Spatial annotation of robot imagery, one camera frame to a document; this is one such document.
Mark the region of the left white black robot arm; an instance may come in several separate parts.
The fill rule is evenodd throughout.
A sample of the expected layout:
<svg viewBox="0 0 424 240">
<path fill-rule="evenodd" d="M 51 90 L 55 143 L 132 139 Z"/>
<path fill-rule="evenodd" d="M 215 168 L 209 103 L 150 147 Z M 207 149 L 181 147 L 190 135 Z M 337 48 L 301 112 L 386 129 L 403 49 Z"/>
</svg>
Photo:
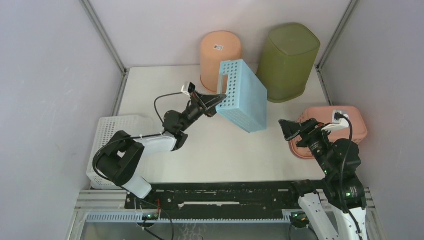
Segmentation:
<svg viewBox="0 0 424 240">
<path fill-rule="evenodd" d="M 216 115 L 216 107 L 227 98 L 224 93 L 201 94 L 197 91 L 190 93 L 189 97 L 183 112 L 169 110 L 165 113 L 160 133 L 131 136 L 123 130 L 117 131 L 94 155 L 94 172 L 135 195 L 143 208 L 153 207 L 157 196 L 151 191 L 151 184 L 136 173 L 142 157 L 181 149 L 188 138 L 186 130 L 200 117 Z"/>
</svg>

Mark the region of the blue plastic basket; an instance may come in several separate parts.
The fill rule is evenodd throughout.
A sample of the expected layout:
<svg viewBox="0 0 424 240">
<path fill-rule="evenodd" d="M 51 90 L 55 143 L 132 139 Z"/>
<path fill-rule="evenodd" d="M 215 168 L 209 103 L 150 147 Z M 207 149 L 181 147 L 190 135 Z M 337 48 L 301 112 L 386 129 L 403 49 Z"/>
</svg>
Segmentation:
<svg viewBox="0 0 424 240">
<path fill-rule="evenodd" d="M 244 60 L 220 63 L 216 93 L 226 95 L 219 115 L 247 133 L 267 129 L 268 91 Z"/>
</svg>

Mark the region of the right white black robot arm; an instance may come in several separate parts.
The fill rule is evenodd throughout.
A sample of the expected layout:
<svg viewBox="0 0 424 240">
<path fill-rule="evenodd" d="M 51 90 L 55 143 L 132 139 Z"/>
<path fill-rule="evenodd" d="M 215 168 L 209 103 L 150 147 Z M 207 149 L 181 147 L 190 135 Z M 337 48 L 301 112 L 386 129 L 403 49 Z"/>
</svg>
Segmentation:
<svg viewBox="0 0 424 240">
<path fill-rule="evenodd" d="M 336 218 L 334 227 L 311 180 L 294 181 L 289 203 L 301 208 L 320 240 L 366 240 L 365 188 L 356 169 L 359 147 L 353 142 L 353 125 L 346 114 L 335 113 L 331 123 L 314 118 L 304 122 L 281 119 L 284 139 L 300 137 L 298 148 L 308 148 L 324 173 L 322 190 Z"/>
</svg>

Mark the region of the orange round bin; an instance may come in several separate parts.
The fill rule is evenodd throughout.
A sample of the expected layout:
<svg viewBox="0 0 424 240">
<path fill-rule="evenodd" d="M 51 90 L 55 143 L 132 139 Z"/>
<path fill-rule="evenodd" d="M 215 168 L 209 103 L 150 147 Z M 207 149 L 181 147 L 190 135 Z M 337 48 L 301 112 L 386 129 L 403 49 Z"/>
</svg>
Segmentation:
<svg viewBox="0 0 424 240">
<path fill-rule="evenodd" d="M 229 31 L 214 31 L 200 43 L 200 82 L 210 92 L 218 89 L 220 64 L 242 58 L 241 40 Z"/>
</svg>

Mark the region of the green mesh waste bin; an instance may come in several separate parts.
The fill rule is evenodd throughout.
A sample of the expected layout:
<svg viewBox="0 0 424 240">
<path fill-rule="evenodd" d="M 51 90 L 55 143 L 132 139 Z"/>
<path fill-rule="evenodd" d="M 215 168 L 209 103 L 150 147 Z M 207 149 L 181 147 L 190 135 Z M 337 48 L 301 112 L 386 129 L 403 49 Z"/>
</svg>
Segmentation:
<svg viewBox="0 0 424 240">
<path fill-rule="evenodd" d="M 320 40 L 300 23 L 285 23 L 268 32 L 256 71 L 268 101 L 283 103 L 305 92 L 320 47 Z"/>
</svg>

